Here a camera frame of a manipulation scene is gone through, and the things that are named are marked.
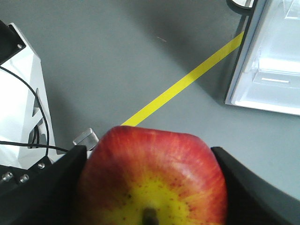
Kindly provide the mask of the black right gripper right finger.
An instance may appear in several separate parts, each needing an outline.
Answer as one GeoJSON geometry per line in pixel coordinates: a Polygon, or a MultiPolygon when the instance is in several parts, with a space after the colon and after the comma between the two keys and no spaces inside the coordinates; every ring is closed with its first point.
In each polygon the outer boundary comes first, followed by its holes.
{"type": "Polygon", "coordinates": [[[228,225],[298,225],[300,202],[259,177],[221,147],[212,151],[228,191],[228,225]]]}

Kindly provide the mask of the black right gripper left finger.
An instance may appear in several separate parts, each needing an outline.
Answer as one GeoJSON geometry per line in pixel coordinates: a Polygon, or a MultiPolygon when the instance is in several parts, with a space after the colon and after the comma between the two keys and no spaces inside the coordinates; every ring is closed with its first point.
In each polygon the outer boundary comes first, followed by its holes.
{"type": "Polygon", "coordinates": [[[71,204],[87,160],[85,146],[74,146],[55,163],[43,157],[28,170],[0,167],[2,225],[69,225],[71,204]]]}

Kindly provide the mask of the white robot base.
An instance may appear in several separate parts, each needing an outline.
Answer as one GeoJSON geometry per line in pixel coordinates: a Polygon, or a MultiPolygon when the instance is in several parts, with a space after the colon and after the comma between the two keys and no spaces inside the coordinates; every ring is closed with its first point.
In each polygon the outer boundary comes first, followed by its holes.
{"type": "Polygon", "coordinates": [[[40,143],[42,147],[0,146],[0,163],[30,168],[44,156],[51,163],[62,155],[54,146],[41,59],[21,30],[0,23],[0,139],[6,142],[40,143]]]}

